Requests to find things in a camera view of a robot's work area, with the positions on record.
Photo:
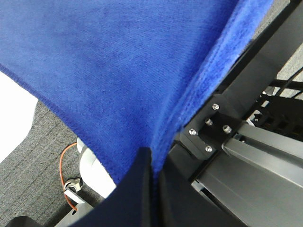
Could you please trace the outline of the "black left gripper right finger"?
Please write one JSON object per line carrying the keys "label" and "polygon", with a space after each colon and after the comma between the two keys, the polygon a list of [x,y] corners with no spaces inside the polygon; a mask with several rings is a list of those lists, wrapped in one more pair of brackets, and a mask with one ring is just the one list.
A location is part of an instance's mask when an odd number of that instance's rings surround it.
{"label": "black left gripper right finger", "polygon": [[160,207],[165,227],[212,227],[211,204],[167,158],[159,177]]}

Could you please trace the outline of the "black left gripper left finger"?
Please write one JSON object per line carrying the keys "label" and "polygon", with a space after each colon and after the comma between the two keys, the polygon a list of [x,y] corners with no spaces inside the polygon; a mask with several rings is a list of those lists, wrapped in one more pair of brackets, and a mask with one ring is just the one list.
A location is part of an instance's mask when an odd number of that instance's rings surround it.
{"label": "black left gripper left finger", "polygon": [[122,181],[77,227],[150,227],[151,150],[139,148]]}

